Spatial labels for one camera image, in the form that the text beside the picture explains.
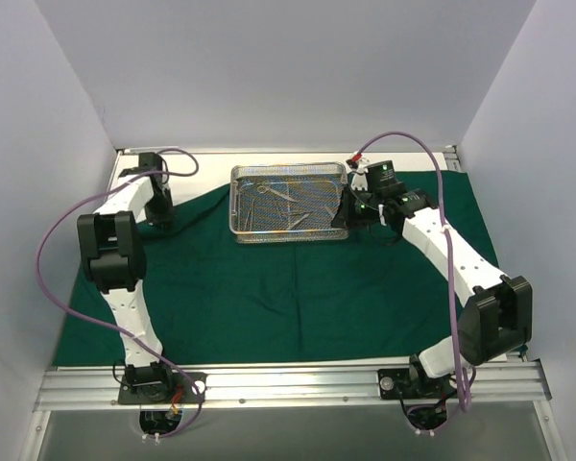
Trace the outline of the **silver instrument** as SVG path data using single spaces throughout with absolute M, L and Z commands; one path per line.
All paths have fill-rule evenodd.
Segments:
M 336 211 L 331 209 L 329 206 L 323 206 L 323 210 L 329 215 L 331 219 L 336 216 Z

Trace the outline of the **metal mesh instrument tray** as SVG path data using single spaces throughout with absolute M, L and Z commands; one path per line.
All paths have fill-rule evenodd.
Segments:
M 346 185 L 338 162 L 235 166 L 229 228 L 241 244 L 344 240 L 331 221 Z

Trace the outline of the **green surgical cloth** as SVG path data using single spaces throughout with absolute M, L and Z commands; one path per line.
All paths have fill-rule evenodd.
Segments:
M 168 231 L 139 228 L 148 312 L 175 363 L 407 356 L 450 332 L 446 280 L 388 229 L 243 245 L 228 226 L 226 186 L 176 215 Z

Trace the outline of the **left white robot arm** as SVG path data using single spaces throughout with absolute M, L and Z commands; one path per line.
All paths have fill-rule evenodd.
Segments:
M 108 305 L 124 349 L 121 385 L 149 402 L 168 400 L 175 389 L 170 367 L 158 359 L 163 352 L 143 293 L 147 258 L 136 217 L 144 213 L 160 228 L 174 222 L 168 178 L 160 172 L 158 153 L 138 155 L 138 165 L 119 175 L 119 191 L 90 214 L 77 220 L 84 276 Z

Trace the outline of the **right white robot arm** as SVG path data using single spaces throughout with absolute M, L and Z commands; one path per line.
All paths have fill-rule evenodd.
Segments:
M 407 384 L 422 397 L 437 390 L 442 377 L 520 348 L 533 336 L 531 284 L 490 264 L 440 211 L 420 189 L 380 197 L 347 186 L 331 222 L 346 230 L 375 223 L 391 228 L 444 276 L 450 299 L 462 307 L 451 322 L 451 335 L 412 359 Z

